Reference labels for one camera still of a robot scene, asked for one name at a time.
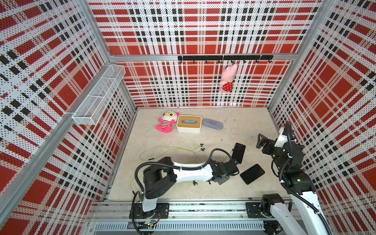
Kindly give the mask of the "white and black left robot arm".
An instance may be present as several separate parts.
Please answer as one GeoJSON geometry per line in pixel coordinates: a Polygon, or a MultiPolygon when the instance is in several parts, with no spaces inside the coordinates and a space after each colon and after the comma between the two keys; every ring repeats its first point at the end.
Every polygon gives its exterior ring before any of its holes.
{"type": "Polygon", "coordinates": [[[215,182],[222,185],[231,176],[239,174],[240,161],[220,148],[213,149],[209,158],[199,164],[181,164],[164,157],[157,162],[140,164],[134,173],[135,181],[140,190],[134,193],[140,203],[133,199],[129,217],[153,217],[157,211],[158,198],[169,191],[176,183],[182,182],[215,182]]]}

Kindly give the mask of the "black smartphone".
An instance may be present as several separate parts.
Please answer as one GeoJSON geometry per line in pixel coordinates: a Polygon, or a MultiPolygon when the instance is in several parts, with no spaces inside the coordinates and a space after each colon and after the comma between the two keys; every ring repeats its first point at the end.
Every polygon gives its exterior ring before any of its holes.
{"type": "Polygon", "coordinates": [[[246,146],[240,143],[236,143],[232,151],[232,159],[235,159],[238,164],[241,164],[243,161],[244,153],[246,146]]]}
{"type": "Polygon", "coordinates": [[[262,167],[259,164],[255,164],[245,172],[241,173],[240,177],[246,185],[249,185],[264,174],[265,171],[262,169],[262,167]]]}

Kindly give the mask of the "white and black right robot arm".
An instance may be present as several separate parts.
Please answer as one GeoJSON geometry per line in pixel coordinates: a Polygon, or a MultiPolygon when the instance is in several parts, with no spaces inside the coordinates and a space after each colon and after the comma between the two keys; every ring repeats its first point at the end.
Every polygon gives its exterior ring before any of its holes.
{"type": "Polygon", "coordinates": [[[272,166],[278,169],[278,181],[290,195],[304,223],[304,227],[301,227],[279,194],[265,194],[261,198],[260,212],[264,217],[271,217],[277,222],[276,228],[266,229],[266,233],[275,235],[284,231],[288,235],[333,234],[313,182],[301,169],[304,147],[297,143],[291,122],[286,122],[275,140],[259,134],[256,147],[272,158],[272,166]]]}

